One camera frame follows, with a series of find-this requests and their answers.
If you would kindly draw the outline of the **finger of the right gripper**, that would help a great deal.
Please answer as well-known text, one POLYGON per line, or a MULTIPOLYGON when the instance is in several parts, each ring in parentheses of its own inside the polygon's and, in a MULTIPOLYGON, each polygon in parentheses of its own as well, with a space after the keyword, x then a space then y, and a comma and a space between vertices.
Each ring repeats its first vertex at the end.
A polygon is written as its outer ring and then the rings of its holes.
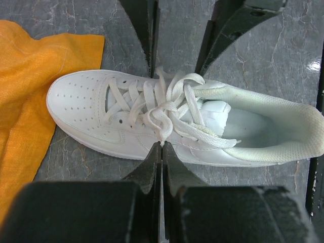
POLYGON ((216 1, 202 40, 195 73, 203 76, 210 65, 239 37, 260 23, 279 15, 286 1, 216 1))
POLYGON ((148 65, 148 74, 154 77, 158 42, 160 8, 158 0, 120 0, 141 43, 148 65))

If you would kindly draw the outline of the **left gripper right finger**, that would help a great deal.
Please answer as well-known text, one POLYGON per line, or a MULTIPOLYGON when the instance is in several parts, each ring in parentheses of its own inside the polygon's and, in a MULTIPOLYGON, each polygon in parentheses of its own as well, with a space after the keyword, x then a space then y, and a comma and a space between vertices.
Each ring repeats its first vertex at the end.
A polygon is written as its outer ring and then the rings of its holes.
POLYGON ((207 184, 162 149, 166 238, 170 242, 318 242, 305 207, 281 186, 207 184))

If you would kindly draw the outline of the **white sneaker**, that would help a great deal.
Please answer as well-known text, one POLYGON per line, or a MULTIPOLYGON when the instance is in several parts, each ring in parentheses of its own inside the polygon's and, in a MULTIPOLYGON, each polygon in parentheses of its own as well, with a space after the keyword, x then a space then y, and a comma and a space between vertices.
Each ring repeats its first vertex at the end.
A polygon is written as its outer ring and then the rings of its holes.
POLYGON ((66 134, 103 154, 145 159, 170 142, 189 164, 264 167, 323 155, 313 106, 240 89, 196 73, 144 78, 87 70, 53 82, 47 108, 66 134))

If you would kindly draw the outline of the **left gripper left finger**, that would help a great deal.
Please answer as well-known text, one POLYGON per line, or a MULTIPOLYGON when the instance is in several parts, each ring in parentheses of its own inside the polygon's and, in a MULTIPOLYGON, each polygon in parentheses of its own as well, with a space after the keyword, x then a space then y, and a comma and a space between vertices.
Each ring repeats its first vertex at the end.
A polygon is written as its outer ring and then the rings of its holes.
POLYGON ((159 242, 161 145, 119 181, 33 182, 14 198, 1 242, 159 242))

